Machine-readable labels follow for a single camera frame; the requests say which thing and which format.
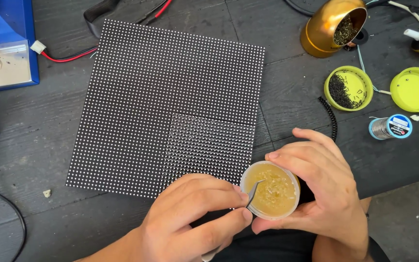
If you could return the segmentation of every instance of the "led panel module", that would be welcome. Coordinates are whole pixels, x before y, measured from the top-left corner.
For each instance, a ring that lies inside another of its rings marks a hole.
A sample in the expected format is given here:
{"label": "led panel module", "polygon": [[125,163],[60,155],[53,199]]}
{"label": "led panel module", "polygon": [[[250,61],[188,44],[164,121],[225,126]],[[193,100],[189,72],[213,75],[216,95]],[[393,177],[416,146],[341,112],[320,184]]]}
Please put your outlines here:
{"label": "led panel module", "polygon": [[105,21],[66,185],[154,198],[190,172],[239,184],[264,51]]}

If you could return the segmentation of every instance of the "wooden table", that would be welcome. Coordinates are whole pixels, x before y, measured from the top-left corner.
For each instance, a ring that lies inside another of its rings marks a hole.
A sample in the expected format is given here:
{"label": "wooden table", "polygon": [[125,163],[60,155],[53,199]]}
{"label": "wooden table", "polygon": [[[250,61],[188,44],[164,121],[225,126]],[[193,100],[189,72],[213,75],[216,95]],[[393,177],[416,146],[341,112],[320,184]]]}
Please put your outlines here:
{"label": "wooden table", "polygon": [[[62,57],[97,44],[83,12],[99,0],[33,0],[37,39]],[[106,17],[133,21],[161,0],[124,0]],[[324,1],[299,4],[316,10]],[[371,34],[362,46],[366,71],[374,85],[388,90],[392,78],[419,67],[403,31],[419,29],[404,11],[378,7],[369,11]],[[307,17],[282,0],[174,0],[152,24],[182,32],[266,47],[260,110],[253,160],[294,142],[292,128],[330,134],[330,119],[317,98],[332,70],[359,67],[356,51],[327,59],[309,56],[299,42]],[[0,193],[20,208],[28,226],[27,244],[18,261],[73,261],[106,246],[138,226],[152,199],[106,194],[64,186],[93,58],[53,63],[39,57],[41,84],[0,92]],[[361,197],[419,181],[419,122],[407,139],[378,141],[367,130],[369,117],[395,113],[391,97],[375,93],[363,110],[334,110],[337,145],[350,163]],[[49,198],[43,191],[51,189]],[[9,261],[21,229],[12,209],[0,200],[0,261]]]}

